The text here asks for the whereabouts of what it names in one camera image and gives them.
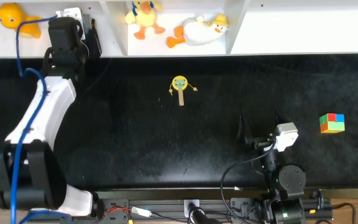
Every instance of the blue cube face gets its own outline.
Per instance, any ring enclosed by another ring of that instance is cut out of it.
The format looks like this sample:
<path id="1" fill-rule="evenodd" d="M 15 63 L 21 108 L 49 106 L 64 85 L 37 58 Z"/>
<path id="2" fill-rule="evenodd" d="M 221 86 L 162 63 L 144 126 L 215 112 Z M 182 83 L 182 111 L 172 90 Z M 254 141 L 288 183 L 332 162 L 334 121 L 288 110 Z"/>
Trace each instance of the blue cube face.
<path id="1" fill-rule="evenodd" d="M 336 122 L 345 122 L 345 116 L 343 114 L 337 114 Z"/>

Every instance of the wooden handle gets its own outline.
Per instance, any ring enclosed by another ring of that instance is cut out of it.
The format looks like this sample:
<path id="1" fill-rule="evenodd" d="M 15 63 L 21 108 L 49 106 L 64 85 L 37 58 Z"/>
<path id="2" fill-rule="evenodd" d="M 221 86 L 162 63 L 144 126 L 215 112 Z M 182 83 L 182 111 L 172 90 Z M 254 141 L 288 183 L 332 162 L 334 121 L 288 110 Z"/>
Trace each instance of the wooden handle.
<path id="1" fill-rule="evenodd" d="M 179 106 L 184 106 L 185 105 L 185 99 L 183 98 L 183 89 L 179 88 L 178 90 L 179 94 Z"/>

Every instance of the duck's orange beak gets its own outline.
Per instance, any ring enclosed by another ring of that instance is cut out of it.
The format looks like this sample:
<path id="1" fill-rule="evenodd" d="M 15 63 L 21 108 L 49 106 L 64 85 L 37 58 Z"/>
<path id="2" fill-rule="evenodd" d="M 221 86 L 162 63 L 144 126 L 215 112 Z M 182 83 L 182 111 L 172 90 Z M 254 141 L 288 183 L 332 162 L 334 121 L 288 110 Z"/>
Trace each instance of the duck's orange beak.
<path id="1" fill-rule="evenodd" d="M 146 1 L 146 2 L 143 2 L 142 4 L 140 4 L 140 9 L 146 13 L 146 14 L 149 14 L 150 11 L 152 10 L 152 7 L 150 6 L 150 2 L 149 1 Z"/>

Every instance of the red cube face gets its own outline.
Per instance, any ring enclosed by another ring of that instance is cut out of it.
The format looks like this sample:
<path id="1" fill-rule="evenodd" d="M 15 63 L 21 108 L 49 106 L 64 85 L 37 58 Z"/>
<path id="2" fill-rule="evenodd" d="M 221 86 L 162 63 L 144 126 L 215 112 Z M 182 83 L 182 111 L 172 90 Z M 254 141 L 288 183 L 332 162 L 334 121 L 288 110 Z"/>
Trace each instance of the red cube face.
<path id="1" fill-rule="evenodd" d="M 328 121 L 336 122 L 336 114 L 328 114 Z"/>

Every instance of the stuffed duck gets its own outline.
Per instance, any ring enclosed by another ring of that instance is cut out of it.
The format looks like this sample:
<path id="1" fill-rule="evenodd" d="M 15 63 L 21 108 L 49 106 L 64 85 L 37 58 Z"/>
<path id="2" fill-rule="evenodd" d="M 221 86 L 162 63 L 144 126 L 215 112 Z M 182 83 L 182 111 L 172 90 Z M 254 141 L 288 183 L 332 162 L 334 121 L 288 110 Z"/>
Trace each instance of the stuffed duck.
<path id="1" fill-rule="evenodd" d="M 163 27 L 158 26 L 157 13 L 155 10 L 162 10 L 162 5 L 159 2 L 151 1 L 133 1 L 132 11 L 125 17 L 127 24 L 137 23 L 140 26 L 140 31 L 136 32 L 134 36 L 139 40 L 145 39 L 146 28 L 153 27 L 156 34 L 165 32 Z"/>
<path id="2" fill-rule="evenodd" d="M 16 3 L 4 3 L 0 7 L 0 22 L 9 29 L 14 29 L 17 32 L 17 28 L 20 23 L 25 21 L 33 21 L 42 19 L 39 16 L 28 16 L 23 9 Z M 37 23 L 26 24 L 20 28 L 19 35 L 21 37 L 35 37 L 40 38 L 41 30 Z"/>
<path id="3" fill-rule="evenodd" d="M 203 16 L 188 19 L 183 26 L 175 28 L 175 37 L 168 37 L 167 45 L 170 48 L 176 44 L 185 43 L 190 46 L 208 44 L 222 37 L 228 28 L 226 16 L 219 14 L 214 21 L 205 22 Z"/>

